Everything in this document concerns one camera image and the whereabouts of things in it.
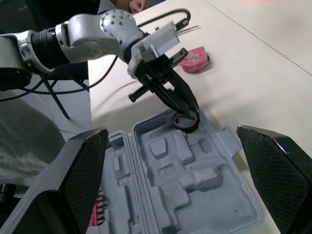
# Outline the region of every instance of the red tape measure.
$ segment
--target red tape measure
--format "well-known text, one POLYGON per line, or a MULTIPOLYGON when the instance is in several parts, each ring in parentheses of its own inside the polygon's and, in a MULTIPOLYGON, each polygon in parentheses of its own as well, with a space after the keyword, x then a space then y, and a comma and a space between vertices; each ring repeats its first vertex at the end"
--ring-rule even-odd
POLYGON ((181 62, 182 69, 187 73, 195 73, 204 69, 210 61, 203 46, 190 50, 181 62))

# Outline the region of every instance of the blue plastic tool case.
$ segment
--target blue plastic tool case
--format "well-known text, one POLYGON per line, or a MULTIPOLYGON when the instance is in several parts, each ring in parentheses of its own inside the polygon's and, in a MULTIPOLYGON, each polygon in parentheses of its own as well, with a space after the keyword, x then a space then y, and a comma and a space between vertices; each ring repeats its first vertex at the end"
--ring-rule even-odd
POLYGON ((241 143, 226 126, 176 130, 173 111, 110 134, 101 189, 105 221, 87 234, 238 234, 263 212, 232 161, 241 143))

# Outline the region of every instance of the black padded panel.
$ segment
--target black padded panel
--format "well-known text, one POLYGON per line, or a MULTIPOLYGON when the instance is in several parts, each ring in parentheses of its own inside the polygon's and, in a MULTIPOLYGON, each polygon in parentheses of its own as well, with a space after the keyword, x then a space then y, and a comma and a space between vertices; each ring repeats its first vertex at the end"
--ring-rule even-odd
POLYGON ((287 136, 249 126, 239 126, 237 134, 254 185, 277 227, 282 234, 302 233, 312 217, 307 171, 312 171, 312 159, 287 136))
POLYGON ((98 195, 108 132, 99 130, 85 139, 60 192, 78 231, 84 234, 98 195))

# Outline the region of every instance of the white table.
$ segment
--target white table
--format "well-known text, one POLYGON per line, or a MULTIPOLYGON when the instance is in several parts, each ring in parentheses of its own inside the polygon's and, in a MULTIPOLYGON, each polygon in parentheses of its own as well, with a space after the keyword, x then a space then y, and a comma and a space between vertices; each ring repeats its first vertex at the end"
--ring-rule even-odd
MULTIPOLYGON (((201 28, 180 36, 181 47, 205 46, 212 68, 201 74, 176 71, 189 83, 197 101, 216 128, 239 124, 270 129, 290 136, 306 153, 312 155, 312 76, 278 51, 255 37, 204 0, 167 0, 135 16, 143 22, 170 9, 187 8, 192 13, 190 26, 201 28)), ((165 22, 180 19, 176 15, 146 26, 153 30, 165 22)), ((114 56, 89 62, 89 80, 94 83, 107 70, 114 56)), ((140 86, 118 61, 105 81, 90 90, 93 127, 107 126, 111 132, 131 131, 132 126, 167 109, 155 95, 146 94, 135 104, 128 94, 140 86)), ((263 225, 253 234, 278 234, 275 223, 252 182, 243 153, 234 157, 242 175, 257 197, 265 214, 263 225)))
POLYGON ((312 1, 205 1, 312 74, 312 1))

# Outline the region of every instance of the gray floor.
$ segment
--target gray floor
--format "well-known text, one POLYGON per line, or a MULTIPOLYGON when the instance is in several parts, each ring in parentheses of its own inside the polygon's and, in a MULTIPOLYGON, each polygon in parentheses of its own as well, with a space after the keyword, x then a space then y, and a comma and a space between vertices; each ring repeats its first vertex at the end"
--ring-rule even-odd
MULTIPOLYGON (((29 87, 33 87, 39 81, 39 76, 35 75, 32 78, 29 87)), ((54 86, 55 91, 67 91, 81 88, 75 82, 71 80, 61 80, 54 86)), ((44 85, 38 88, 39 91, 47 91, 44 85)), ((15 91, 16 94, 20 94, 23 91, 15 91)), ((49 108, 55 124, 62 130, 71 132, 66 133, 61 131, 65 141, 75 136, 78 133, 88 131, 92 128, 91 126, 91 113, 90 113, 90 96, 87 91, 82 91, 75 94, 58 95, 62 105, 64 106, 70 119, 66 119, 51 95, 38 95, 39 98, 49 108)), ((48 118, 51 119, 46 107, 42 102, 33 94, 28 94, 23 99, 31 106, 42 112, 48 118)))

